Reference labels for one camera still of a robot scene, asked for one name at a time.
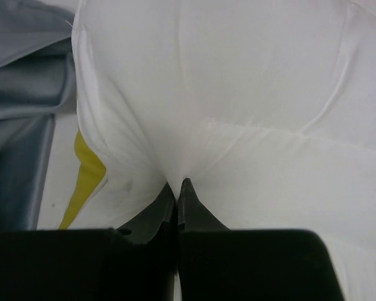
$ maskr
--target black object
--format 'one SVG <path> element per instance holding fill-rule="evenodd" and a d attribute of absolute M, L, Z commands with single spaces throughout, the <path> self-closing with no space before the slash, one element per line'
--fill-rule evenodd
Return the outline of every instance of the black object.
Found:
<path fill-rule="evenodd" d="M 0 300 L 172 300 L 177 265 L 183 301 L 343 300 L 316 234 L 230 231 L 189 179 L 117 230 L 0 232 Z"/>

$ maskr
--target yellow object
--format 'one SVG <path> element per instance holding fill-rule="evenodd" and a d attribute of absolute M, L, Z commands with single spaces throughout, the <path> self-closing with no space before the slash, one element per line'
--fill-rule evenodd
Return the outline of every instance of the yellow object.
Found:
<path fill-rule="evenodd" d="M 74 148 L 76 156 L 81 161 L 81 166 L 78 172 L 74 193 L 70 199 L 70 203 L 65 211 L 59 229 L 67 229 L 70 226 L 89 196 L 103 180 L 106 173 L 106 167 L 87 146 L 80 131 L 78 131 L 75 137 Z"/>

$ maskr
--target blue-gray cloth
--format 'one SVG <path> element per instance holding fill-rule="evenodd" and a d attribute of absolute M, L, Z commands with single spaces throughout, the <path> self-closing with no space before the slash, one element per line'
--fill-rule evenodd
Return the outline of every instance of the blue-gray cloth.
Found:
<path fill-rule="evenodd" d="M 0 0 L 0 230 L 36 228 L 55 121 L 75 109 L 73 15 Z"/>

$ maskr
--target white garment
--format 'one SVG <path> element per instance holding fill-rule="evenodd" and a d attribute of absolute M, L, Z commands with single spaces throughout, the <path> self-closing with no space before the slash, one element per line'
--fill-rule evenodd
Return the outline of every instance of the white garment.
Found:
<path fill-rule="evenodd" d="M 306 228 L 376 301 L 376 0 L 81 1 L 78 118 L 107 168 L 73 228 L 190 177 L 230 228 Z"/>

